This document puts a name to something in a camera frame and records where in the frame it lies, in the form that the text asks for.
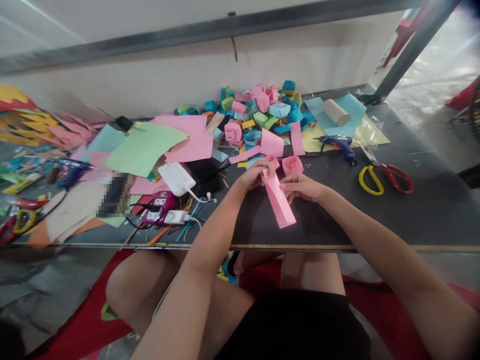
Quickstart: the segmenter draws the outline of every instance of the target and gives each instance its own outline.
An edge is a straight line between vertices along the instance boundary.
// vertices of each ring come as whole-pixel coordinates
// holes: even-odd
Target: craft table
[[[340,93],[323,93],[322,98],[336,98]],[[361,149],[355,148],[357,167],[344,162],[337,151],[327,151],[321,157],[303,157],[304,174],[325,184],[349,200],[357,208],[370,215],[398,234],[417,251],[480,252],[480,207],[463,181],[435,156],[412,132],[388,104],[370,106],[367,114],[384,121],[383,133],[390,144],[379,145],[377,159],[392,164],[406,172],[413,180],[412,194],[396,192],[381,169],[376,173],[385,192],[372,196],[365,192],[358,181],[360,170],[368,165]],[[422,165],[415,167],[413,160]],[[221,187],[214,197],[221,202],[230,186],[245,172],[244,168],[229,166],[222,173]],[[278,170],[281,179],[284,175]],[[367,183],[375,189],[373,183]],[[26,190],[21,194],[29,197]],[[207,219],[217,204],[202,207],[198,216]],[[251,191],[243,201],[235,226],[231,249],[354,252],[355,248],[338,224],[316,203],[295,199],[292,210],[297,223],[280,230],[272,211],[265,188]],[[119,248],[133,228],[123,224],[119,228],[101,226],[69,238],[63,246]],[[198,227],[188,231],[186,241],[177,242],[179,232],[163,236],[156,249],[187,249],[198,233]],[[147,230],[139,230],[127,248],[143,249]],[[149,234],[152,239],[157,230]],[[26,245],[27,236],[14,242]]]

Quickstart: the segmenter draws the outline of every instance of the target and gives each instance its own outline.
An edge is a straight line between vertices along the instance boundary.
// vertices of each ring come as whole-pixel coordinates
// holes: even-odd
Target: blue glue gun
[[[93,168],[88,162],[73,160],[68,157],[56,157],[51,160],[68,167],[65,178],[58,182],[58,187],[67,191],[75,185],[85,171]]]
[[[320,140],[323,144],[320,149],[320,153],[324,150],[325,144],[332,144],[334,150],[341,151],[343,155],[343,160],[347,163],[350,163],[353,167],[357,166],[357,160],[355,159],[355,153],[350,147],[352,143],[352,138],[350,136],[336,135],[336,136],[320,136],[316,139]]]

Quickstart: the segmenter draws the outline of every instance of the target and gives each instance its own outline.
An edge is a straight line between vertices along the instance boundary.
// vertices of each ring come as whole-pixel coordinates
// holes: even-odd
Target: black shorts
[[[216,359],[369,359],[370,347],[345,296],[280,290],[251,306]]]

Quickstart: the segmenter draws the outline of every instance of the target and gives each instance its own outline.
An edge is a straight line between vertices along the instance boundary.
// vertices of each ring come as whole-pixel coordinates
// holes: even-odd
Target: person
[[[132,359],[370,357],[370,340],[349,309],[336,254],[286,253],[281,290],[259,299],[216,276],[242,201],[262,183],[265,169],[274,174],[273,164],[261,160],[238,178],[185,256],[180,250],[138,251],[112,273],[108,304],[141,335]],[[432,358],[471,355],[479,314],[409,245],[303,174],[283,178],[280,187],[289,203],[317,202],[337,221],[398,296]]]

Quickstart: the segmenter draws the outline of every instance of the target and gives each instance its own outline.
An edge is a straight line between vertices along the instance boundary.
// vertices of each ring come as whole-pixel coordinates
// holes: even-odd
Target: paper cardboard roll
[[[342,127],[350,121],[349,113],[343,110],[332,99],[323,102],[323,111],[338,127]]]

